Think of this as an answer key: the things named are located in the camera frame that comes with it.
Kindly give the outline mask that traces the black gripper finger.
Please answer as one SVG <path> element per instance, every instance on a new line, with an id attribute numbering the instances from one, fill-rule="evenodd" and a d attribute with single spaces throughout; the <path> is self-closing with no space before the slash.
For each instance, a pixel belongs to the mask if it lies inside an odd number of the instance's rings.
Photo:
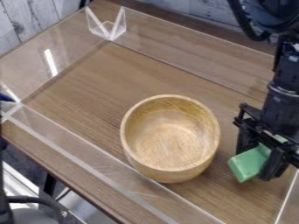
<path id="1" fill-rule="evenodd" d="M 292 161 L 292 155 L 281 148 L 270 150 L 269 156 L 261 166 L 258 178 L 262 181 L 278 178 Z"/>
<path id="2" fill-rule="evenodd" d="M 237 133 L 236 153 L 240 154 L 256 148 L 257 146 L 258 146 L 258 141 L 256 138 L 256 133 L 245 124 L 241 124 L 238 127 L 238 133 Z"/>

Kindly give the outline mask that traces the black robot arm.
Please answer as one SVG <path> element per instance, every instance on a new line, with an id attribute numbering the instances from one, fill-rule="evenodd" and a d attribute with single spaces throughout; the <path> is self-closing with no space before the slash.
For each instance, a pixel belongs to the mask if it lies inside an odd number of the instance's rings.
<path id="1" fill-rule="evenodd" d="M 299 0 L 228 0 L 228 5 L 249 39 L 277 36 L 262 108 L 238 105 L 236 156 L 228 160 L 240 182 L 268 181 L 288 166 L 299 168 Z"/>

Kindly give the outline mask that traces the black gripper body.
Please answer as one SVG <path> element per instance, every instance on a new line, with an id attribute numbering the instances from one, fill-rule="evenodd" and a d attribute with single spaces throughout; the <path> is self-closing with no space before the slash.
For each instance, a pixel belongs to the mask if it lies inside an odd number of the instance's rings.
<path id="1" fill-rule="evenodd" d="M 281 148 L 292 155 L 290 164 L 299 168 L 299 92 L 282 89 L 273 82 L 261 109 L 238 104 L 233 124 L 245 124 L 256 133 L 256 140 L 270 150 Z"/>

